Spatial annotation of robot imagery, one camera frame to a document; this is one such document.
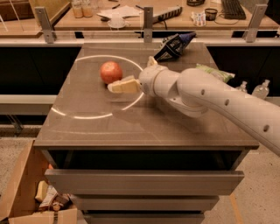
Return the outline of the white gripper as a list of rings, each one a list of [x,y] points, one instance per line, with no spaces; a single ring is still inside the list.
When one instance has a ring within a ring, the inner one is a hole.
[[[147,67],[139,74],[139,82],[136,79],[118,80],[108,84],[108,90],[116,94],[134,94],[142,91],[150,96],[167,96],[166,78],[168,71],[166,66],[158,65],[158,62],[150,56]]]

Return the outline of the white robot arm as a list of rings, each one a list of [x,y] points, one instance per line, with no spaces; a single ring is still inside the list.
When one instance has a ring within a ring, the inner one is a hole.
[[[137,78],[129,76],[110,83],[108,90],[160,97],[189,117],[212,109],[280,155],[280,107],[230,87],[199,68],[178,73],[150,63]]]

